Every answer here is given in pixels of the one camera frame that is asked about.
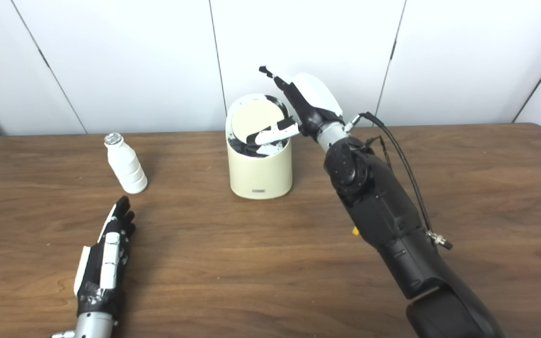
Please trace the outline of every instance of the cylindrical container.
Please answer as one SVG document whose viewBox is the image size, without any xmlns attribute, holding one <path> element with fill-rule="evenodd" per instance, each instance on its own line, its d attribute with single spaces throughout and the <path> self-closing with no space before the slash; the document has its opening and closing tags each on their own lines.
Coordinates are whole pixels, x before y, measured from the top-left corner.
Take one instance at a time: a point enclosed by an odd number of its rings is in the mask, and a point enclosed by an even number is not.
<svg viewBox="0 0 541 338">
<path fill-rule="evenodd" d="M 243 198 L 264 200 L 292 188 L 292 143 L 282 139 L 248 146 L 247 137 L 288 118 L 285 105 L 264 94 L 243 96 L 227 112 L 226 140 L 232 191 Z"/>
<path fill-rule="evenodd" d="M 108 148 L 108 163 L 118 178 L 123 190 L 138 194 L 147 187 L 147 177 L 135 150 L 124 142 L 119 133 L 110 133 L 103 139 Z"/>
</svg>

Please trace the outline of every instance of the black robotic arm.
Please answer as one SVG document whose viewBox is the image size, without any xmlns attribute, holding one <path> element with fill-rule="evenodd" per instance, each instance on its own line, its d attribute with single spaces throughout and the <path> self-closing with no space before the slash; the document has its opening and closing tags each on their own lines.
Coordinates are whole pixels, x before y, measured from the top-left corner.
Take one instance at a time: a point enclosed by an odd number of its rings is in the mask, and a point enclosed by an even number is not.
<svg viewBox="0 0 541 338">
<path fill-rule="evenodd" d="M 361 237 L 381 255 L 404 296 L 414 300 L 406 316 L 417 335 L 503 338 L 489 310 L 440 257 L 437 245 L 451 244 L 423 224 L 387 163 L 348 133 L 360 117 L 386 130 L 382 122 L 364 113 L 345 124 L 333 95 L 312 75 L 299 73 L 286 80 L 264 66 L 260 71 L 274 79 L 298 115 L 299 121 L 290 117 L 279 122 L 283 129 L 298 123 L 300 132 L 326 152 L 325 171 Z M 273 139 L 276 130 L 250 135 L 248 142 Z"/>
</svg>

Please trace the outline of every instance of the bottle cap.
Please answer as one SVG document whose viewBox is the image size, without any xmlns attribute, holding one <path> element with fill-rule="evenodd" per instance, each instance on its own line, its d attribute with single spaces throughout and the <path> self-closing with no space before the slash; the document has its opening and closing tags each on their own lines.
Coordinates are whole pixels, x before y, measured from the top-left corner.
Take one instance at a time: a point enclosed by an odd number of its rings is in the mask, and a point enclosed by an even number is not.
<svg viewBox="0 0 541 338">
<path fill-rule="evenodd" d="M 122 143 L 122 141 L 124 141 L 124 139 L 120 133 L 109 133 L 103 138 L 103 144 L 105 144 L 106 147 L 114 146 Z"/>
</svg>

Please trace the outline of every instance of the silver cylinder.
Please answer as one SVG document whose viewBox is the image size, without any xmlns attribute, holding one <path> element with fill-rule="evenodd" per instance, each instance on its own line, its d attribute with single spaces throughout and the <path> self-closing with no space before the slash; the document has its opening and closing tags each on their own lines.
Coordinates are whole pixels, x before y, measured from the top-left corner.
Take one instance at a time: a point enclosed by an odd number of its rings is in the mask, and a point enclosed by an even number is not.
<svg viewBox="0 0 541 338">
<path fill-rule="evenodd" d="M 110 338 L 114 321 L 104 312 L 86 312 L 79 316 L 75 338 Z"/>
<path fill-rule="evenodd" d="M 333 143 L 349 136 L 347 132 L 344 132 L 343 124 L 340 122 L 331 122 L 320 128 L 320 131 L 316 135 L 316 140 L 326 153 Z"/>
<path fill-rule="evenodd" d="M 103 144 L 107 144 L 108 146 L 113 146 L 114 144 L 120 143 L 120 141 L 123 140 L 122 135 L 120 133 L 109 133 L 103 138 Z"/>
</svg>

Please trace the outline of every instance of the black joint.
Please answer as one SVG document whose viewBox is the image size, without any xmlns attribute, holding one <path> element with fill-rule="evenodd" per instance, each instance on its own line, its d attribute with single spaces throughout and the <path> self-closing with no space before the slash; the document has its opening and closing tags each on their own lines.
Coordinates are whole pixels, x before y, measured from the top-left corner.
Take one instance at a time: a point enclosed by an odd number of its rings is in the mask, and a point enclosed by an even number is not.
<svg viewBox="0 0 541 338">
<path fill-rule="evenodd" d="M 260 66 L 260 68 L 258 68 L 258 71 L 260 73 L 264 73 L 266 74 L 267 77 L 272 77 L 272 73 L 270 70 L 266 69 L 266 66 Z"/>
<path fill-rule="evenodd" d="M 124 291 L 120 286 L 115 289 L 106 289 L 99 294 L 99 286 L 88 283 L 77 295 L 77 317 L 88 312 L 104 312 L 118 318 L 124 305 Z"/>
<path fill-rule="evenodd" d="M 504 337 L 496 335 L 500 331 L 490 323 L 489 317 L 483 322 L 490 327 L 491 334 L 477 325 L 473 314 L 453 291 L 442 288 L 418 298 L 406 308 L 408 321 L 420 338 L 433 337 Z"/>
<path fill-rule="evenodd" d="M 360 141 L 353 138 L 340 139 L 325 155 L 325 171 L 339 194 L 354 195 L 367 188 L 369 172 L 361 166 L 361 159 L 352 150 Z"/>
</svg>

